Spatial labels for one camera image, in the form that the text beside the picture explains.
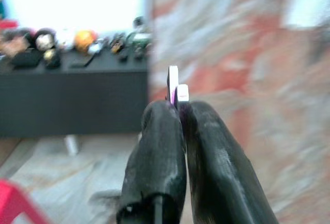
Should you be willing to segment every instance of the red object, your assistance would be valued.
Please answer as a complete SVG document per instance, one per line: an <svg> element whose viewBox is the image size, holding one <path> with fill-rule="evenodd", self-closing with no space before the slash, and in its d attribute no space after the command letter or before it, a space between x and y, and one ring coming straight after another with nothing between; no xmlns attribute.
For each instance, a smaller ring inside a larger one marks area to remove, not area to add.
<svg viewBox="0 0 330 224"><path fill-rule="evenodd" d="M93 30L90 30L90 32L92 33L92 36L93 36L94 40L97 40L97 38L98 38L97 33Z"/></svg>
<svg viewBox="0 0 330 224"><path fill-rule="evenodd" d="M0 29L17 28L19 23L15 20L0 20Z"/></svg>
<svg viewBox="0 0 330 224"><path fill-rule="evenodd" d="M21 213L35 224L50 224L16 186L0 180L0 223L11 224Z"/></svg>

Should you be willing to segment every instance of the white ball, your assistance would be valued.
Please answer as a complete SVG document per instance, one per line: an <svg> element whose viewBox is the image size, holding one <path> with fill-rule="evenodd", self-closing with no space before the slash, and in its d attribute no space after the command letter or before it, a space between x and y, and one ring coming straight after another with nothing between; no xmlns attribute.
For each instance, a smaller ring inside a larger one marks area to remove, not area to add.
<svg viewBox="0 0 330 224"><path fill-rule="evenodd" d="M72 50L74 47L75 33L68 29L58 31L56 33L56 47L63 51Z"/></svg>

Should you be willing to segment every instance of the floor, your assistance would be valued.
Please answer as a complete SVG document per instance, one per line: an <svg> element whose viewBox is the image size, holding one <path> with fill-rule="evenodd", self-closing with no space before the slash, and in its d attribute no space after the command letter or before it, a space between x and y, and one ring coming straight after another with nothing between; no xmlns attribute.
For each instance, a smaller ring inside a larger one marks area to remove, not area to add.
<svg viewBox="0 0 330 224"><path fill-rule="evenodd" d="M0 139L0 167L15 150L20 139Z"/></svg>
<svg viewBox="0 0 330 224"><path fill-rule="evenodd" d="M137 134L79 137L70 157L63 137L22 140L0 168L0 178L22 187L57 224L112 224L125 166ZM182 223L193 223L186 194ZM29 223L19 216L15 224Z"/></svg>

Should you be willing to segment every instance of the clutter on shelf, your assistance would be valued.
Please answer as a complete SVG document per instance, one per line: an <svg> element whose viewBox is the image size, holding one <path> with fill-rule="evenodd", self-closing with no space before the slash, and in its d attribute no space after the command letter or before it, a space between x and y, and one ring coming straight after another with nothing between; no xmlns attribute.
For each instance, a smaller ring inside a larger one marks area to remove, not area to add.
<svg viewBox="0 0 330 224"><path fill-rule="evenodd" d="M0 51L9 57L14 67L36 67L42 60L46 68L56 68L61 65L61 55L73 49L84 59L88 56L89 62L90 56L110 50L120 62L125 63L129 55L138 60L148 57L151 46L151 33L143 17L134 19L133 28L128 36L125 32L117 32L111 40L88 29L0 29Z"/></svg>

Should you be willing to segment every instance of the figurine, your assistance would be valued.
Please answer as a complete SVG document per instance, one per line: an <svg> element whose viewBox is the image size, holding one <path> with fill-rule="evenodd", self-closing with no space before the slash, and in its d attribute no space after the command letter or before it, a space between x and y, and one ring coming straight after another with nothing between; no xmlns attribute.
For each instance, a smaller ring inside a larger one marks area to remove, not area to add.
<svg viewBox="0 0 330 224"><path fill-rule="evenodd" d="M118 53L118 59L122 63L126 63L128 60L128 50L125 48Z"/></svg>
<svg viewBox="0 0 330 224"><path fill-rule="evenodd" d="M64 29L58 31L55 36L56 47L62 51L70 51L74 48L74 32Z"/></svg>
<svg viewBox="0 0 330 224"><path fill-rule="evenodd" d="M142 59L148 54L151 45L151 33L145 25L143 17L137 17L133 21L134 32L127 37L127 44L133 47L134 58Z"/></svg>
<svg viewBox="0 0 330 224"><path fill-rule="evenodd" d="M59 51L55 49L47 50L43 55L46 68L57 68L61 65L61 57Z"/></svg>
<svg viewBox="0 0 330 224"><path fill-rule="evenodd" d="M7 29L2 32L0 38L0 50L1 52L13 58L17 53L25 51L29 47L29 43L24 38L17 33L14 29Z"/></svg>
<svg viewBox="0 0 330 224"><path fill-rule="evenodd" d="M93 31L79 31L74 39L76 49L81 53L87 53L88 47L96 40L96 38L96 33Z"/></svg>
<svg viewBox="0 0 330 224"><path fill-rule="evenodd" d="M109 43L109 39L98 39L88 47L88 54L99 54L101 50Z"/></svg>
<svg viewBox="0 0 330 224"><path fill-rule="evenodd" d="M29 48L36 48L35 32L32 29L20 28L18 29L18 36L23 36L26 39Z"/></svg>
<svg viewBox="0 0 330 224"><path fill-rule="evenodd" d="M125 47L125 33L115 34L110 42L110 48L112 53L116 54Z"/></svg>
<svg viewBox="0 0 330 224"><path fill-rule="evenodd" d="M55 47L55 32L49 28L43 28L35 34L36 48L39 51L47 51Z"/></svg>
<svg viewBox="0 0 330 224"><path fill-rule="evenodd" d="M36 67L38 66L42 54L35 48L28 48L17 53L10 61L15 68Z"/></svg>

